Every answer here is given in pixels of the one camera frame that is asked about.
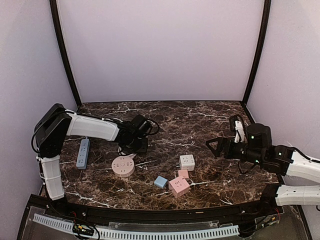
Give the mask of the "pink round power socket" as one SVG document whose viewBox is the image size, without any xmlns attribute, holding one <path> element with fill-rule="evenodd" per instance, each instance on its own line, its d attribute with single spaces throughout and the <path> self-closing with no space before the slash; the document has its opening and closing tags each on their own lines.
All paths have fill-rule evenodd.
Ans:
<svg viewBox="0 0 320 240">
<path fill-rule="evenodd" d="M 117 177 L 127 178 L 134 173 L 135 163 L 129 156 L 118 156 L 112 161 L 111 168 Z"/>
</svg>

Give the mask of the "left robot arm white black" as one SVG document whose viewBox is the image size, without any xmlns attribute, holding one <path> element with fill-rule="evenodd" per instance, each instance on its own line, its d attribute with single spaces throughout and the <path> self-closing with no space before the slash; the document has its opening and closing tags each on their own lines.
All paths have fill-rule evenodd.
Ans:
<svg viewBox="0 0 320 240">
<path fill-rule="evenodd" d="M 52 201 L 65 196 L 60 155 L 67 136 L 82 136 L 115 142 L 121 153 L 145 153 L 152 125 L 138 114 L 131 121 L 78 114 L 55 103 L 34 127 L 31 148 L 43 174 L 46 194 Z"/>
</svg>

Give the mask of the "pink cube socket adapter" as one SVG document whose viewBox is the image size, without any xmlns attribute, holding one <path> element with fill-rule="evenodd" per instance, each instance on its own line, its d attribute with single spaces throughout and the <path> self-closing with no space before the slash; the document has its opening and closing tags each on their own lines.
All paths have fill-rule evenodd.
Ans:
<svg viewBox="0 0 320 240">
<path fill-rule="evenodd" d="M 183 176 L 178 176 L 168 182 L 168 188 L 175 198 L 179 198 L 190 190 L 190 184 Z"/>
</svg>

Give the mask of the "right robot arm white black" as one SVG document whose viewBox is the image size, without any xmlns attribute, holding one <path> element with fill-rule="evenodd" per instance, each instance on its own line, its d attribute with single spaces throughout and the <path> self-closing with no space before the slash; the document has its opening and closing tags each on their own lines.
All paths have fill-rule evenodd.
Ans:
<svg viewBox="0 0 320 240">
<path fill-rule="evenodd" d="M 268 184 L 260 197 L 260 203 L 272 207 L 288 205 L 318 206 L 320 204 L 320 160 L 305 155 L 296 147 L 273 145 L 269 126 L 253 123 L 246 127 L 245 136 L 231 139 L 217 137 L 206 141 L 206 146 L 218 158 L 238 160 L 259 166 L 269 173 L 299 177 L 316 185 L 288 186 Z"/>
</svg>

